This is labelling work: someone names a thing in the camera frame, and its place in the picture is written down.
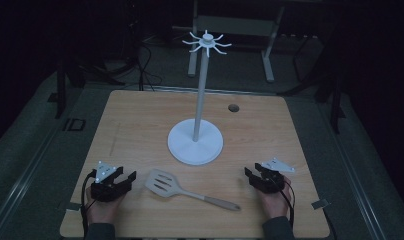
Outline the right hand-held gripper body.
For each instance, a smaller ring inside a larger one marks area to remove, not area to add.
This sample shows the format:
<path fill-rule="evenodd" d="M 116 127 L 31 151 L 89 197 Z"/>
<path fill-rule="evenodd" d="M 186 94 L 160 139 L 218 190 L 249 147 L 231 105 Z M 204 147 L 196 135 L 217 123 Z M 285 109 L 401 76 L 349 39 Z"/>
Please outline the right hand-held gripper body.
<path fill-rule="evenodd" d="M 263 167 L 267 168 L 268 170 L 264 173 L 260 173 L 257 177 L 253 186 L 260 190 L 263 193 L 270 194 L 270 193 L 277 193 L 284 189 L 285 181 L 284 175 L 285 173 L 294 173 L 295 168 L 284 163 L 277 158 L 273 158 L 266 162 L 259 163 Z"/>

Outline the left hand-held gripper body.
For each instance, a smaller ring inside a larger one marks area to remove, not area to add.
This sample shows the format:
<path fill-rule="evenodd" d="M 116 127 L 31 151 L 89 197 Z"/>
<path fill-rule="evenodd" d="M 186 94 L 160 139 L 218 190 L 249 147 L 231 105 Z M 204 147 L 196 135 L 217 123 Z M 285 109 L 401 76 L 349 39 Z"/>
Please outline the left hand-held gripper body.
<path fill-rule="evenodd" d="M 118 184 L 110 176 L 115 172 L 115 166 L 102 161 L 96 167 L 95 181 L 91 184 L 91 196 L 100 202 L 111 202 L 124 195 L 127 191 L 121 191 Z"/>

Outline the grey slotted spatula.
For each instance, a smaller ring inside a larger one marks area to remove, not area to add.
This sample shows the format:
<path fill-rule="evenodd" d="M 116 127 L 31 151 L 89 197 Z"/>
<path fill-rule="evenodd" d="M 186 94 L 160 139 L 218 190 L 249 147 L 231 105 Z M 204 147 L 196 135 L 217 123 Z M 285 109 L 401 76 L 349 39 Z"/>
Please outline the grey slotted spatula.
<path fill-rule="evenodd" d="M 241 210 L 241 207 L 235 203 L 187 191 L 180 186 L 179 181 L 173 174 L 158 169 L 153 169 L 150 172 L 145 182 L 145 187 L 158 196 L 164 198 L 172 197 L 175 195 L 184 195 L 207 202 L 223 209 L 231 211 Z"/>

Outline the white hook stand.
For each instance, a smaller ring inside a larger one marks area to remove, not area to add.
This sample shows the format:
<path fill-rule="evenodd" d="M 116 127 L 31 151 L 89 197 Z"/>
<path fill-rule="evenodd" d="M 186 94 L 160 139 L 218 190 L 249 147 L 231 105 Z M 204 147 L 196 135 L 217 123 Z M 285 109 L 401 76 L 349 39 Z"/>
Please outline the white hook stand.
<path fill-rule="evenodd" d="M 170 153 L 180 162 L 192 166 L 201 166 L 214 161 L 222 152 L 224 140 L 219 128 L 202 118 L 210 52 L 226 55 L 219 47 L 230 47 L 222 44 L 222 35 L 214 37 L 208 30 L 201 36 L 190 32 L 192 41 L 184 41 L 191 45 L 190 53 L 201 51 L 199 83 L 195 117 L 178 122 L 168 134 L 167 146 Z"/>

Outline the person's left hand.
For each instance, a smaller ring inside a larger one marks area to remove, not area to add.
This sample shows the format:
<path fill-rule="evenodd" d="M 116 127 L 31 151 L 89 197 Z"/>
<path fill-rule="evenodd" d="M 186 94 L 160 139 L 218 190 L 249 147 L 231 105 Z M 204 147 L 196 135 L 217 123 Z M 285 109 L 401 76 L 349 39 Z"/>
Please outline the person's left hand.
<path fill-rule="evenodd" d="M 88 224 L 106 223 L 114 224 L 117 211 L 125 198 L 121 196 L 111 202 L 100 202 L 91 196 L 91 188 L 86 189 L 87 203 L 85 206 Z"/>

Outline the person's right hand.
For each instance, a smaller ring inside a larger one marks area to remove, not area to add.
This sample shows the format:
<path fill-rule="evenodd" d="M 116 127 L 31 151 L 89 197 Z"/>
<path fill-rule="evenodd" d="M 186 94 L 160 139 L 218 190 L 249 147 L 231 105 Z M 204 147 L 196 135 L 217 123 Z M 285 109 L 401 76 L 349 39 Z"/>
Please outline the person's right hand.
<path fill-rule="evenodd" d="M 288 216 L 289 203 L 291 200 L 291 182 L 287 177 L 284 177 L 284 181 L 285 186 L 281 192 L 273 194 L 265 194 L 261 191 L 258 192 L 264 212 L 269 219 Z"/>

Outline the black metal stand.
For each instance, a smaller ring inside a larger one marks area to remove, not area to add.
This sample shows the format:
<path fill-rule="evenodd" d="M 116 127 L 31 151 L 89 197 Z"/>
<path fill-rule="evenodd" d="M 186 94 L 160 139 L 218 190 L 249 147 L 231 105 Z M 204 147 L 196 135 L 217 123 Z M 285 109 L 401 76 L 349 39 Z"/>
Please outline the black metal stand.
<path fill-rule="evenodd" d="M 339 118 L 341 117 L 341 97 L 343 85 L 343 67 L 338 54 L 338 39 L 331 35 L 324 43 L 313 68 L 303 77 L 302 82 L 285 91 L 279 96 L 293 96 L 312 86 L 317 86 L 314 100 L 326 103 L 331 100 L 329 123 L 335 134 L 340 133 Z"/>
<path fill-rule="evenodd" d="M 66 79 L 73 87 L 82 88 L 85 80 L 79 64 L 70 58 L 60 58 L 56 65 L 56 91 L 51 93 L 48 101 L 56 104 L 55 118 L 59 119 L 66 108 Z"/>

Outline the black rectangular floor bracket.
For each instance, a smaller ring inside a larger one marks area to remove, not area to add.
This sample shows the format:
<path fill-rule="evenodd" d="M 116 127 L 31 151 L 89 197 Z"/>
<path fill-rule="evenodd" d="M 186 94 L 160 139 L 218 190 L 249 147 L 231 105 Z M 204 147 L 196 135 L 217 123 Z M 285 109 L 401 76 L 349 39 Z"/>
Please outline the black rectangular floor bracket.
<path fill-rule="evenodd" d="M 85 126 L 85 119 L 68 118 L 64 124 L 63 131 L 83 131 Z"/>

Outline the grey metal frame stand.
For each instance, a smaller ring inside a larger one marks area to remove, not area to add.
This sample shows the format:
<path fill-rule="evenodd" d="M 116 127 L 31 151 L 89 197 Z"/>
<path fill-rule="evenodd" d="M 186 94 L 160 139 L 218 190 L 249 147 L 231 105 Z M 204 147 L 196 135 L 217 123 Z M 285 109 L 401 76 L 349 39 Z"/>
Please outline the grey metal frame stand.
<path fill-rule="evenodd" d="M 264 68 L 265 78 L 267 82 L 275 80 L 270 55 L 274 46 L 274 42 L 278 35 L 281 19 L 284 15 L 285 7 L 277 8 L 274 20 L 246 19 L 234 17 L 221 17 L 201 15 L 198 8 L 199 0 L 193 0 L 193 19 L 190 36 L 195 41 L 191 45 L 190 58 L 187 74 L 191 77 L 196 75 L 198 47 L 200 39 L 197 36 L 202 32 L 201 38 L 204 39 L 205 31 L 209 33 L 225 33 L 244 36 L 267 37 L 268 45 L 261 51 L 261 60 Z"/>

